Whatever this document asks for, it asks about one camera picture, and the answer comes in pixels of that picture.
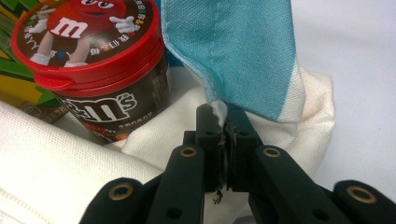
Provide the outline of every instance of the teal cloth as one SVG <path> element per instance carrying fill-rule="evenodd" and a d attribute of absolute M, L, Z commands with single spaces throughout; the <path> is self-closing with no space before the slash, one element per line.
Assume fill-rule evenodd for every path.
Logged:
<path fill-rule="evenodd" d="M 208 101 L 301 117 L 290 1 L 162 0 L 161 12 L 166 47 L 203 80 Z"/>

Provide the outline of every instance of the metal screw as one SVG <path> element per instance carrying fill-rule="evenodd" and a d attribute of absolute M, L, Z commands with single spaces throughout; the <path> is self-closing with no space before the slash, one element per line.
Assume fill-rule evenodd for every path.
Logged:
<path fill-rule="evenodd" d="M 267 157 L 279 157 L 280 156 L 280 151 L 275 149 L 275 148 L 271 148 L 271 147 L 267 147 L 265 148 L 263 151 L 265 156 Z"/>
<path fill-rule="evenodd" d="M 108 191 L 108 197 L 113 201 L 120 201 L 128 198 L 132 192 L 134 187 L 130 183 L 120 183 Z"/>
<path fill-rule="evenodd" d="M 196 154 L 197 154 L 197 150 L 195 150 L 195 148 L 192 147 L 185 147 L 180 150 L 180 155 L 184 157 L 193 157 Z"/>
<path fill-rule="evenodd" d="M 376 203 L 375 195 L 367 189 L 358 186 L 349 186 L 346 192 L 355 200 L 361 203 Z"/>

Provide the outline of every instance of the cartoon character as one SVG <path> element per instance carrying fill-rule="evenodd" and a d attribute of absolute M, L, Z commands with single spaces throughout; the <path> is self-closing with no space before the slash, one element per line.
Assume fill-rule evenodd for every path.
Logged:
<path fill-rule="evenodd" d="M 29 33 L 47 32 L 30 60 L 48 65 L 55 38 L 76 39 L 76 49 L 64 67 L 85 65 L 91 45 L 89 37 L 113 27 L 120 33 L 134 31 L 134 17 L 123 19 L 125 12 L 123 0 L 70 0 L 56 9 L 41 11 L 37 25 L 29 29 Z"/>

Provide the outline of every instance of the white cloth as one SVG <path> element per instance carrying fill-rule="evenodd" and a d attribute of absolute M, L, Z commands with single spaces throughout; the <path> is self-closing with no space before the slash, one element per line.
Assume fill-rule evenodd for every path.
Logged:
<path fill-rule="evenodd" d="M 186 71 L 173 72 L 193 80 Z M 306 101 L 299 123 L 248 117 L 266 144 L 285 148 L 313 175 L 334 125 L 332 81 L 304 69 L 301 74 Z M 127 140 L 105 147 L 0 103 L 0 220 L 78 223 L 106 182 L 125 176 L 146 183 L 160 174 L 184 131 L 195 130 L 195 109 L 206 102 L 202 86 L 195 83 L 186 91 Z M 246 193 L 224 193 L 219 205 L 213 195 L 205 196 L 205 223 L 232 223 L 249 213 Z"/>
<path fill-rule="evenodd" d="M 359 180 L 396 202 L 396 1 L 291 5 L 299 63 L 334 87 L 336 125 L 314 180 Z"/>

